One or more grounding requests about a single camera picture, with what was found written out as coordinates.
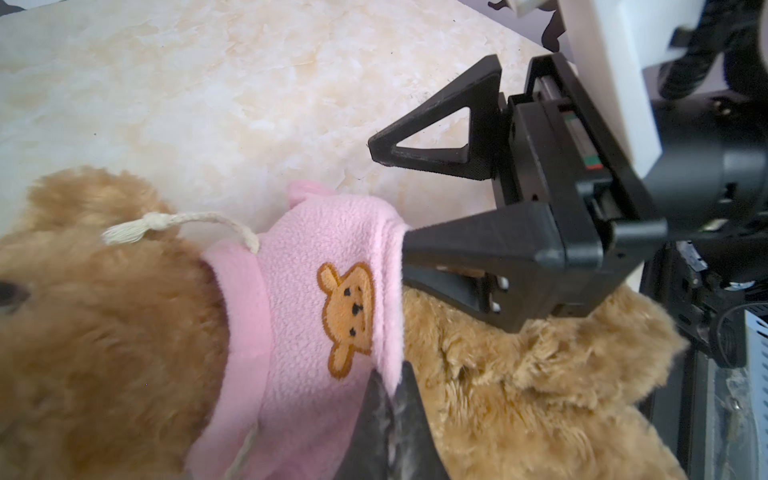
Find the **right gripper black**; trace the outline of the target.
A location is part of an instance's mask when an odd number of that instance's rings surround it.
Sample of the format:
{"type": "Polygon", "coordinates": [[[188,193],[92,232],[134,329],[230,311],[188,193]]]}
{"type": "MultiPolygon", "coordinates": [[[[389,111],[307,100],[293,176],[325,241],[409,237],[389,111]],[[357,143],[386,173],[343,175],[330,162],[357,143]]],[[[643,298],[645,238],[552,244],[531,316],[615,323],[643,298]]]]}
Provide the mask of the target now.
{"type": "Polygon", "coordinates": [[[509,97],[500,209],[409,231],[403,278],[506,332],[584,317],[679,240],[767,239],[767,108],[729,92],[657,101],[662,154],[639,177],[561,55],[509,97]]]}

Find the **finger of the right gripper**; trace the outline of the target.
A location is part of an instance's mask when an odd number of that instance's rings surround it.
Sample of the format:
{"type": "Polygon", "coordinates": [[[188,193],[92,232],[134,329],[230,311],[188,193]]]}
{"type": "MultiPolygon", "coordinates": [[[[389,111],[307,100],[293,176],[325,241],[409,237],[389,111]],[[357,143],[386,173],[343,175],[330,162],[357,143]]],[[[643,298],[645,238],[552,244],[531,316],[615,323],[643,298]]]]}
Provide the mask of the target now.
{"type": "Polygon", "coordinates": [[[368,140],[374,162],[470,180],[493,177],[506,108],[502,68],[483,57],[422,105],[368,140]]]}

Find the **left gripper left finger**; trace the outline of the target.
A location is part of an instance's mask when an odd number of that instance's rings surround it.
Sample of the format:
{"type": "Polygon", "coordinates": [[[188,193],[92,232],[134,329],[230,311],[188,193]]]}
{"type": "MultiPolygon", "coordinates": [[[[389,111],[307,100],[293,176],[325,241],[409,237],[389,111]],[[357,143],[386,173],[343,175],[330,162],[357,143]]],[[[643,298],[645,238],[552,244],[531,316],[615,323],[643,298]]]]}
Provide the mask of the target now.
{"type": "Polygon", "coordinates": [[[390,473],[390,435],[394,413],[381,375],[368,379],[350,444],[334,476],[336,480],[386,480],[390,473]]]}

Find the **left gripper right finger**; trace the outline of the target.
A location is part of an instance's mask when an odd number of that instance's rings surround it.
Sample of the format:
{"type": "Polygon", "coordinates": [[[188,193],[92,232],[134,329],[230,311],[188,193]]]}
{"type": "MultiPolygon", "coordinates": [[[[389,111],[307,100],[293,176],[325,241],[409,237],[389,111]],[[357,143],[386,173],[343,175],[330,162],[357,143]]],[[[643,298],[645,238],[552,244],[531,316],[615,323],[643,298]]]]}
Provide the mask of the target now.
{"type": "Polygon", "coordinates": [[[404,362],[393,403],[392,478],[449,480],[429,427],[412,365],[404,362]]]}

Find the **pink knitted bear sweater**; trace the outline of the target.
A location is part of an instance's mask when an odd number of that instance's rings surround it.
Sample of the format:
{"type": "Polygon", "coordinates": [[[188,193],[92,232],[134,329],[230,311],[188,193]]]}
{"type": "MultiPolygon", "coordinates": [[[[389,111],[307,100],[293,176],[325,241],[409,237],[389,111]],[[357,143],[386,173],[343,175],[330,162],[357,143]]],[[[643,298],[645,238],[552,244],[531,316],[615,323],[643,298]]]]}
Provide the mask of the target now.
{"type": "Polygon", "coordinates": [[[373,196],[297,181],[266,232],[203,255],[224,297],[229,354],[194,479],[330,479],[350,445],[372,372],[388,392],[404,360],[407,227],[373,196]]]}

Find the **brown teddy bear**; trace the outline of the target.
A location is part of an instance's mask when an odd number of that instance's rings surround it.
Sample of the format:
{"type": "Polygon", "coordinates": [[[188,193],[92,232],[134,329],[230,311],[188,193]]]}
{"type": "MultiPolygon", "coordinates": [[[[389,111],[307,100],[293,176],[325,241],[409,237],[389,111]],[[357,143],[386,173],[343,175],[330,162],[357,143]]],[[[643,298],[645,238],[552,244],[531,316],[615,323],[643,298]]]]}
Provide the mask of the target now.
{"type": "MultiPolygon", "coordinates": [[[[1,475],[194,479],[230,330],[224,297],[145,180],[83,167],[40,178],[1,240],[1,475]]],[[[491,327],[403,283],[414,370],[450,479],[681,479],[639,402],[686,343],[618,287],[583,319],[491,327]]]]}

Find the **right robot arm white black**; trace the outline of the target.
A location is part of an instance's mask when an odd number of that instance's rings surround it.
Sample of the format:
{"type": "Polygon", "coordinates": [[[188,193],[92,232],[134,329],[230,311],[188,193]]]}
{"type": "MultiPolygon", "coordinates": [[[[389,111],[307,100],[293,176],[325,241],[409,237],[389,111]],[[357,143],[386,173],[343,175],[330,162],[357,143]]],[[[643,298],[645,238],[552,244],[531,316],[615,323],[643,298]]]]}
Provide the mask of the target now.
{"type": "Polygon", "coordinates": [[[505,96],[490,55],[369,139],[384,166],[489,180],[493,210],[409,232],[403,278],[514,333],[585,317],[639,265],[696,348],[746,362],[746,291],[767,277],[767,108],[731,91],[654,105],[663,151],[637,175],[560,54],[505,96]]]}

